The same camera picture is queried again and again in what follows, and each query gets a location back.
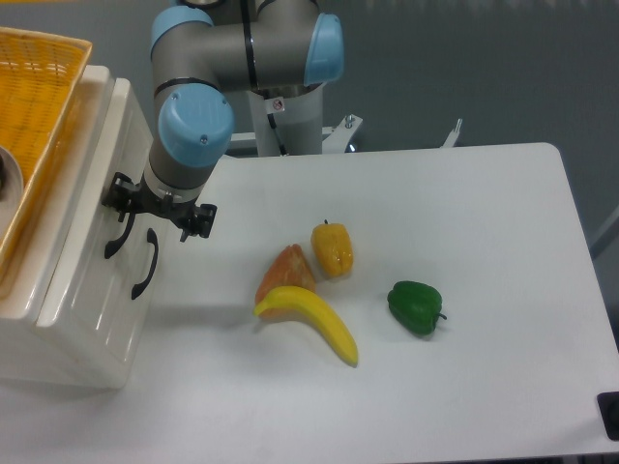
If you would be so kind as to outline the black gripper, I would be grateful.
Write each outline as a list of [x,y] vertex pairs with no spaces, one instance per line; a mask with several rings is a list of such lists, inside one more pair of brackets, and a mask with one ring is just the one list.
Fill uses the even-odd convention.
[[103,194],[102,205],[118,214],[123,222],[130,213],[149,214],[166,219],[182,230],[180,242],[189,237],[207,239],[210,236],[217,214],[213,204],[196,205],[194,201],[175,203],[171,195],[158,197],[144,181],[134,184],[122,172],[116,172]]

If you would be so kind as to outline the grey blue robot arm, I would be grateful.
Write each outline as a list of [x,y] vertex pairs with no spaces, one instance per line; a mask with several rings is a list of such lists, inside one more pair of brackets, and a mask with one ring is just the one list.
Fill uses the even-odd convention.
[[230,146],[233,92],[254,96],[258,152],[322,150],[322,90],[344,70],[340,20],[314,1],[174,1],[157,15],[150,59],[157,128],[138,181],[116,173],[103,204],[131,227],[164,218],[205,238],[216,207],[197,199]]

